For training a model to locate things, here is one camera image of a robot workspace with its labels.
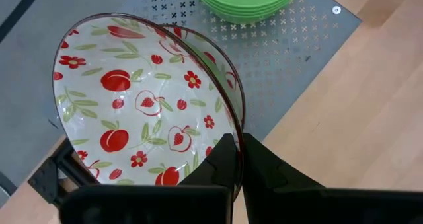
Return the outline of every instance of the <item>perforated metal sheet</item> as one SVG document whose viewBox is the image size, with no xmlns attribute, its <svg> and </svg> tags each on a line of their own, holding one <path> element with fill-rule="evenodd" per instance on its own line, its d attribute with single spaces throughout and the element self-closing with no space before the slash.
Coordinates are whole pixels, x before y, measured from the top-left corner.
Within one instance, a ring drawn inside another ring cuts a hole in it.
<svg viewBox="0 0 423 224">
<path fill-rule="evenodd" d="M 332 12 L 335 6 L 341 13 Z M 334 0 L 293 0 L 261 22 L 231 24 L 200 0 L 127 0 L 125 13 L 197 30 L 238 69 L 247 101 L 245 131 L 264 139 L 361 20 Z"/>
</svg>

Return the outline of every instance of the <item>stack of green plates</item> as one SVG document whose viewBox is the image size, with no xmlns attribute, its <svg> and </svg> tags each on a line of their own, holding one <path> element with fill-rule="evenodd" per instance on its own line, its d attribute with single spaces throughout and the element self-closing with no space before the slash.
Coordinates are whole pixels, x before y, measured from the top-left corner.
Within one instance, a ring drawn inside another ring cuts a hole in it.
<svg viewBox="0 0 423 224">
<path fill-rule="evenodd" d="M 217 16 L 232 23 L 252 23 L 271 16 L 291 0 L 202 0 Z"/>
</svg>

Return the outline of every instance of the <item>fruit pattern bowl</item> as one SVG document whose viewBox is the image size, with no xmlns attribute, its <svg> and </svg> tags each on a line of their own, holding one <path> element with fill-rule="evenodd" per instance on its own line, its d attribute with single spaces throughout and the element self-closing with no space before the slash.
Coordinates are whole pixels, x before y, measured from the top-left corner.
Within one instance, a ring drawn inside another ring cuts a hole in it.
<svg viewBox="0 0 423 224">
<path fill-rule="evenodd" d="M 225 52 L 209 38 L 189 28 L 177 25 L 162 25 L 162 27 L 178 36 L 189 46 L 200 51 L 202 57 L 207 57 L 203 58 L 203 60 L 210 61 L 209 63 L 206 62 L 206 65 L 219 80 L 220 84 L 223 85 L 225 92 L 229 95 L 229 99 L 231 99 L 231 103 L 243 127 L 245 122 L 245 96 L 243 85 L 241 84 L 235 66 Z"/>
<path fill-rule="evenodd" d="M 63 38 L 53 72 L 56 106 L 100 183 L 177 185 L 223 134 L 232 133 L 240 149 L 228 83 L 194 51 L 164 28 L 123 14 L 88 17 Z M 231 83 L 242 89 L 239 79 Z"/>
</svg>

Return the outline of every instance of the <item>metal plate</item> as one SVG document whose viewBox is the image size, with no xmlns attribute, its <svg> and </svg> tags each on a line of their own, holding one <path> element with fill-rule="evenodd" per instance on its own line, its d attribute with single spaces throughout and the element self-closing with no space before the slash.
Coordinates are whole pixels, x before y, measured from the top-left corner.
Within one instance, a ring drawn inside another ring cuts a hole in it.
<svg viewBox="0 0 423 224">
<path fill-rule="evenodd" d="M 341 13 L 332 12 L 335 6 Z M 361 23 L 334 0 L 293 0 L 255 24 L 225 22 L 199 0 L 127 0 L 120 11 L 186 26 L 221 46 L 244 86 L 245 131 L 259 140 Z"/>
</svg>

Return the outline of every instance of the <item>light wood table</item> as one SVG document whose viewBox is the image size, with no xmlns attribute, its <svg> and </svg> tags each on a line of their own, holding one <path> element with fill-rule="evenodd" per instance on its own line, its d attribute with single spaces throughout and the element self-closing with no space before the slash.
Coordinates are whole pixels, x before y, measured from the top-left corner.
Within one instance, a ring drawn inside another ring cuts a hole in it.
<svg viewBox="0 0 423 224">
<path fill-rule="evenodd" d="M 423 190 L 423 0 L 337 1 L 362 25 L 264 144 L 325 186 Z M 234 223 L 247 223 L 243 202 Z M 0 220 L 59 222 L 27 183 Z"/>
</svg>

